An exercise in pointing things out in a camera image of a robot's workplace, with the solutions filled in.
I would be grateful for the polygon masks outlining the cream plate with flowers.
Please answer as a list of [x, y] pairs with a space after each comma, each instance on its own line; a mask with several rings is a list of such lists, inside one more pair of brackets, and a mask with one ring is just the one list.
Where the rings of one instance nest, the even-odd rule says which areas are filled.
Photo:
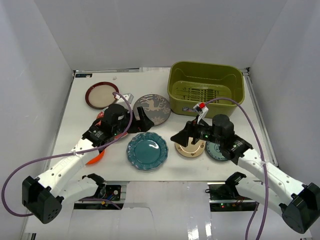
[[187, 147], [178, 143], [175, 143], [174, 145], [180, 155], [187, 158], [196, 158], [204, 152], [206, 142], [199, 140], [196, 144], [192, 144], [192, 139], [190, 138]]

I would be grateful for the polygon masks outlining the grey deer pattern plate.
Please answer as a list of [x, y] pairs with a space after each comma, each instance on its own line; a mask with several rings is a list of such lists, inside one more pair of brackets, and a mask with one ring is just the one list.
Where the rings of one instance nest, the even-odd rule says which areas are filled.
[[158, 94], [147, 94], [136, 100], [133, 106], [133, 112], [136, 119], [139, 119], [138, 107], [143, 107], [147, 117], [153, 121], [155, 126], [159, 126], [167, 121], [171, 114], [169, 101]]

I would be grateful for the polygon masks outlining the teal scalloped ceramic plate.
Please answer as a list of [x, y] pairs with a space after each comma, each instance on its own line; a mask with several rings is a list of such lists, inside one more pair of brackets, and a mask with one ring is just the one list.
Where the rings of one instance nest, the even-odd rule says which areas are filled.
[[128, 161], [140, 171], [159, 168], [167, 160], [168, 154], [167, 142], [155, 132], [137, 134], [126, 149]]

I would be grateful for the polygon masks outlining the blue floral small plate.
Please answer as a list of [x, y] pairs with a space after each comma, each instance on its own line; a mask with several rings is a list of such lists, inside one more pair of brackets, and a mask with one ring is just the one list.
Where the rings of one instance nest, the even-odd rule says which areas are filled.
[[205, 151], [208, 156], [217, 162], [227, 162], [228, 160], [220, 152], [220, 145], [207, 141], [205, 143]]

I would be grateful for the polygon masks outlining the red rimmed cream plate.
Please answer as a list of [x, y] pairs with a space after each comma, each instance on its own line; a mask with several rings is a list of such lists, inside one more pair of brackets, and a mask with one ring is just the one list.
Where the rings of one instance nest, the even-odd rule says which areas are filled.
[[116, 102], [113, 92], [119, 92], [118, 87], [111, 82], [98, 82], [90, 86], [85, 93], [85, 102], [96, 110], [102, 110]]

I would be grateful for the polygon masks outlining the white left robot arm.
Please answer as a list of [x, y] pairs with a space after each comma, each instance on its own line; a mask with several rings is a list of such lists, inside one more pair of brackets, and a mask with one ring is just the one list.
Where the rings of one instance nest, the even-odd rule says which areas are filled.
[[154, 126], [142, 107], [137, 112], [139, 119], [120, 104], [109, 105], [103, 117], [92, 123], [67, 156], [36, 178], [29, 176], [22, 182], [22, 204], [43, 224], [48, 224], [65, 205], [86, 197], [103, 198], [106, 181], [101, 176], [91, 173], [75, 183], [70, 180], [107, 146], [119, 140], [122, 133], [147, 132]]

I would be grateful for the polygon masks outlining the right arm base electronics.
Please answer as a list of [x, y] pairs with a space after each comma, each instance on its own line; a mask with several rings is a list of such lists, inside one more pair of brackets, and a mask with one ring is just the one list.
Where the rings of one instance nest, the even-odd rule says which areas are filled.
[[211, 212], [252, 212], [257, 202], [227, 190], [223, 182], [208, 184], [205, 193], [209, 196]]

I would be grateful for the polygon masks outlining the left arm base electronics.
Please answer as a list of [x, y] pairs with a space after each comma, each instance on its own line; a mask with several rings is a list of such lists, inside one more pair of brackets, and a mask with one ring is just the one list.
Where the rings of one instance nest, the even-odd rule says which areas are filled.
[[76, 202], [75, 210], [121, 210], [126, 198], [126, 186], [106, 185], [97, 197], [87, 197]]

